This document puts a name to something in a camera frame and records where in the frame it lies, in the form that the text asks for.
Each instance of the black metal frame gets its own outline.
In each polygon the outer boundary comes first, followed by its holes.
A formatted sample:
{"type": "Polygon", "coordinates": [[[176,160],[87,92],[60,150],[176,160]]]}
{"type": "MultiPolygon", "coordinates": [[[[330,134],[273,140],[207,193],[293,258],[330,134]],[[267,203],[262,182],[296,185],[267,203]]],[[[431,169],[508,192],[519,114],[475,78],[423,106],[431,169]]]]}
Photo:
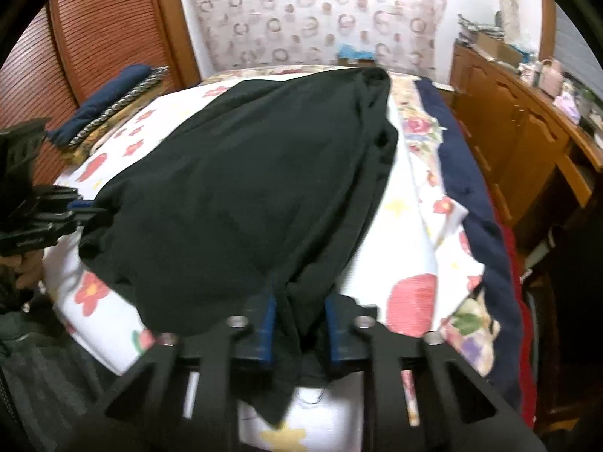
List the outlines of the black metal frame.
{"type": "MultiPolygon", "coordinates": [[[[364,371],[365,452],[545,450],[439,333],[426,333],[422,339],[392,333],[370,313],[346,296],[332,295],[326,301],[331,373],[364,371]],[[414,377],[421,421],[417,427],[409,424],[402,370],[411,370],[414,377]]],[[[75,437],[78,430],[105,421],[120,423],[120,430],[130,427],[149,450],[239,450],[230,382],[239,371],[269,372],[274,324],[273,298],[259,296],[249,300],[242,315],[207,333],[182,340],[159,335],[83,417],[75,437]],[[188,419],[182,417],[182,383],[191,370],[199,370],[201,379],[188,419]]]]}

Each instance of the clutter on dresser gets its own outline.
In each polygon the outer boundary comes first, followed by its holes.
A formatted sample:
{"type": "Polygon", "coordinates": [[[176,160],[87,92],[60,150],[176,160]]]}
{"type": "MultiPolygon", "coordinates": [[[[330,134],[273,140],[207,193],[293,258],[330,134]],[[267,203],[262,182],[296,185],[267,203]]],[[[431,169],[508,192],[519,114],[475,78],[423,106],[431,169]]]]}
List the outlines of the clutter on dresser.
{"type": "Polygon", "coordinates": [[[568,89],[563,90],[562,93],[555,98],[553,105],[568,116],[568,119],[575,125],[580,123],[580,112],[576,106],[574,96],[568,89]]]}
{"type": "Polygon", "coordinates": [[[521,63],[532,63],[536,60],[536,53],[532,50],[529,50],[529,48],[527,48],[521,41],[508,44],[512,49],[521,54],[521,63]]]}
{"type": "Polygon", "coordinates": [[[590,123],[594,125],[595,129],[595,143],[601,149],[603,149],[603,111],[598,107],[597,104],[593,104],[593,107],[589,115],[590,123]]]}
{"type": "Polygon", "coordinates": [[[576,93],[576,105],[578,106],[581,117],[584,117],[585,119],[590,118],[590,111],[592,110],[595,100],[596,98],[593,92],[587,88],[578,87],[576,93]]]}
{"type": "Polygon", "coordinates": [[[520,79],[526,85],[535,87],[538,84],[540,77],[540,68],[538,63],[520,63],[519,64],[520,79]]]}
{"type": "Polygon", "coordinates": [[[523,55],[520,52],[485,32],[478,34],[474,45],[495,61],[510,64],[515,69],[523,61],[523,55]]]}

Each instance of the screw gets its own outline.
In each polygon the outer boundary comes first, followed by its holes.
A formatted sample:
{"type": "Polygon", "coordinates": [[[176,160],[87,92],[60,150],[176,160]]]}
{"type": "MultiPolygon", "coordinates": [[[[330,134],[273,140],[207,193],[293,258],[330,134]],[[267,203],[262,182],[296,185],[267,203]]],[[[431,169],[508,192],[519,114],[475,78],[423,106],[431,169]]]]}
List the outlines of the screw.
{"type": "Polygon", "coordinates": [[[231,328],[245,328],[249,320],[245,316],[231,316],[226,320],[226,324],[231,328]]]}
{"type": "Polygon", "coordinates": [[[444,343],[444,338],[437,331],[428,331],[423,335],[423,340],[425,340],[428,345],[440,345],[444,343]]]}
{"type": "Polygon", "coordinates": [[[178,337],[174,333],[162,333],[157,338],[157,343],[164,347],[173,347],[178,343],[178,337]]]}
{"type": "Polygon", "coordinates": [[[375,326],[375,318],[371,318],[370,316],[357,316],[354,318],[354,324],[356,328],[365,330],[375,326]]]}

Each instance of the red flower pattern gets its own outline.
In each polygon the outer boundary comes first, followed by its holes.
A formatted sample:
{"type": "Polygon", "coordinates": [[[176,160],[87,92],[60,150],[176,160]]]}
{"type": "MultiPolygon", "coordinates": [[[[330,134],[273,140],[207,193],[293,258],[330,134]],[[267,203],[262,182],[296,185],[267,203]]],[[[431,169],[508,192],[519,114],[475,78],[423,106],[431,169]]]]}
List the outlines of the red flower pattern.
{"type": "Polygon", "coordinates": [[[131,144],[125,149],[124,156],[132,156],[138,148],[140,148],[145,140],[141,139],[137,143],[131,144]]]}
{"type": "Polygon", "coordinates": [[[83,182],[84,180],[88,180],[94,172],[96,172],[101,165],[107,160],[107,153],[102,153],[98,155],[93,160],[90,160],[88,165],[86,165],[86,169],[84,173],[80,175],[80,177],[76,180],[76,182],[83,182]]]}
{"type": "Polygon", "coordinates": [[[406,129],[412,134],[427,134],[431,131],[431,122],[426,119],[408,119],[406,129]]]}
{"type": "Polygon", "coordinates": [[[139,132],[141,132],[141,130],[142,130],[142,126],[137,127],[136,129],[134,129],[134,131],[129,133],[128,136],[134,136],[135,134],[138,134],[139,132]]]}
{"type": "Polygon", "coordinates": [[[461,248],[463,251],[465,251],[465,253],[469,256],[471,256],[471,247],[469,247],[469,240],[467,239],[467,235],[465,234],[465,231],[461,231],[458,234],[458,240],[461,244],[461,248]]]}
{"type": "Polygon", "coordinates": [[[482,281],[481,275],[468,275],[467,276],[467,290],[472,292],[482,281]]]}
{"type": "Polygon", "coordinates": [[[433,203],[433,212],[435,214],[450,214],[452,212],[452,200],[450,197],[443,197],[433,203]]]}
{"type": "Polygon", "coordinates": [[[136,330],[132,331],[132,344],[134,344],[134,348],[138,352],[138,355],[142,355],[152,347],[154,343],[155,338],[149,329],[145,328],[140,332],[136,330]]]}
{"type": "Polygon", "coordinates": [[[431,328],[438,278],[423,273],[400,280],[387,300],[385,320],[396,333],[421,336],[431,328]]]}
{"type": "Polygon", "coordinates": [[[90,316],[96,309],[98,301],[109,295],[109,288],[92,272],[82,277],[80,288],[75,293],[75,303],[83,304],[83,315],[90,316]]]}
{"type": "Polygon", "coordinates": [[[205,92],[204,97],[217,97],[218,95],[222,95],[222,93],[224,93],[229,88],[230,87],[219,86],[217,89],[208,90],[207,92],[205,92]]]}
{"type": "Polygon", "coordinates": [[[151,117],[153,115],[154,111],[155,110],[147,110],[144,114],[142,114],[141,116],[136,118],[135,123],[139,123],[141,120],[148,119],[149,117],[151,117]]]}
{"type": "Polygon", "coordinates": [[[438,185],[438,177],[431,170],[427,172],[427,183],[429,184],[429,187],[438,185]]]}

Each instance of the blue pillow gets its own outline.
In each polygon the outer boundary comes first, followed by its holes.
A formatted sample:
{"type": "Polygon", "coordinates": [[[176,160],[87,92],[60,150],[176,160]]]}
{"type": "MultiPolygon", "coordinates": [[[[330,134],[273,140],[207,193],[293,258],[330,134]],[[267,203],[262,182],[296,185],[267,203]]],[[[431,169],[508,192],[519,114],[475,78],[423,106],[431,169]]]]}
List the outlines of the blue pillow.
{"type": "Polygon", "coordinates": [[[146,64],[133,64],[124,68],[119,75],[106,82],[100,90],[81,104],[67,122],[53,131],[48,131],[46,136],[49,141],[55,146],[67,146],[79,131],[126,95],[152,71],[152,68],[146,64]]]}

